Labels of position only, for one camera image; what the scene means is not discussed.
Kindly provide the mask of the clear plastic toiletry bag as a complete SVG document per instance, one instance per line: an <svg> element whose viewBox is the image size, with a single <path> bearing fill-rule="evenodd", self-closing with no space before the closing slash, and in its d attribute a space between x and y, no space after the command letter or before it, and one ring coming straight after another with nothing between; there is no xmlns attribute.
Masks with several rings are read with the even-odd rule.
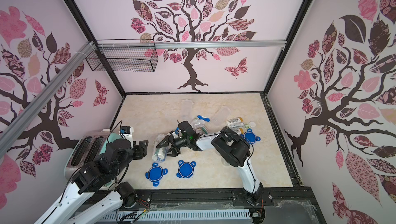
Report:
<svg viewBox="0 0 396 224"><path fill-rule="evenodd" d="M199 118L195 118L191 124L192 128L197 134L208 134L207 128L205 127L205 121Z"/></svg>

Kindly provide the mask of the detached blue container lid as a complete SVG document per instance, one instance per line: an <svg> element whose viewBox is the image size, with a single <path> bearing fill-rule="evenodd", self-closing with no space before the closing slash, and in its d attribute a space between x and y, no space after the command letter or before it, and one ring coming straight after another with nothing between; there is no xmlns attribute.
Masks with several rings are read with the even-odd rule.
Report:
<svg viewBox="0 0 396 224"><path fill-rule="evenodd" d="M257 136L252 129L247 129L242 136L251 145L261 141L261 137Z"/></svg>

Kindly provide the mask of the small white round cap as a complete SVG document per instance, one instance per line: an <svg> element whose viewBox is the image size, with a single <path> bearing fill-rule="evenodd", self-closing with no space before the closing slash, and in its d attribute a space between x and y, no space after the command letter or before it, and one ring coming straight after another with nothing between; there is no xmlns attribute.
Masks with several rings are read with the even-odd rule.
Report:
<svg viewBox="0 0 396 224"><path fill-rule="evenodd" d="M249 122L249 127L250 127L250 128L256 127L256 123L253 122L253 121Z"/></svg>

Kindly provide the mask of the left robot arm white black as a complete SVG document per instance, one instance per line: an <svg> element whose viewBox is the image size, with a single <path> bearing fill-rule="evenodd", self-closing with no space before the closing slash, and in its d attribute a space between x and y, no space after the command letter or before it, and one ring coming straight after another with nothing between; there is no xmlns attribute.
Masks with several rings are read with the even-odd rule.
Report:
<svg viewBox="0 0 396 224"><path fill-rule="evenodd" d="M105 184L116 180L132 160L147 155L148 141L131 143L119 138L106 145L104 153L83 165L70 178L62 195L36 221L38 224L94 224L106 214L137 202L136 190L128 183L118 183L107 196L83 212L76 211Z"/></svg>

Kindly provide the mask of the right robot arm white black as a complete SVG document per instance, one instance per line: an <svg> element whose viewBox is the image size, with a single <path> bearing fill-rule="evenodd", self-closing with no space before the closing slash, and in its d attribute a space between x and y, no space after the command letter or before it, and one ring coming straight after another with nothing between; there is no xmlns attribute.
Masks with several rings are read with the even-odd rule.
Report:
<svg viewBox="0 0 396 224"><path fill-rule="evenodd" d="M179 123L178 130L181 136L168 134L156 145L156 148L166 148L168 157L177 157L184 147L198 152L215 149L222 159L237 168L243 189L247 193L248 203L252 205L264 203L264 187L257 178L251 161L254 148L242 136L229 127L223 127L217 133L199 134L187 121Z"/></svg>

